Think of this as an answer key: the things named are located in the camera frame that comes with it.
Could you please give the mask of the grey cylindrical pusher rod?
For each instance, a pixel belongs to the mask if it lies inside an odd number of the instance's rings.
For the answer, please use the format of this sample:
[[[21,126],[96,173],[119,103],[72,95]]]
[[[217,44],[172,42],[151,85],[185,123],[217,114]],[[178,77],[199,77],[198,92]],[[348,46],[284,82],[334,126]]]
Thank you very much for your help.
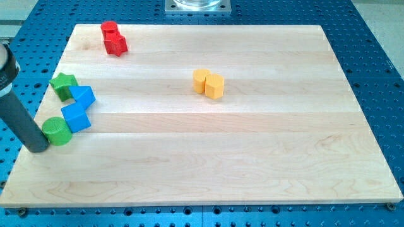
[[[48,139],[13,90],[1,96],[1,119],[30,152],[48,148]]]

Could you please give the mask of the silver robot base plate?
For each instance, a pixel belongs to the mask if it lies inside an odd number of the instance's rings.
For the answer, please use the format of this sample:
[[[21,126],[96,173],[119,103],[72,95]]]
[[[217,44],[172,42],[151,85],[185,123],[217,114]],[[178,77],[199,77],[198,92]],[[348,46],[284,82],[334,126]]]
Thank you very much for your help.
[[[165,0],[165,14],[230,13],[231,0]]]

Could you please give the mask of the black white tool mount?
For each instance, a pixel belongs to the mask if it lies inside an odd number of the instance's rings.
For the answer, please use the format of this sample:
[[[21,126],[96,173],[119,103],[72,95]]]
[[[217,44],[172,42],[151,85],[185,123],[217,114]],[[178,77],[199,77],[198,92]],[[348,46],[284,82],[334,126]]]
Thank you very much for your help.
[[[9,93],[20,72],[20,65],[6,43],[1,43],[1,97]]]

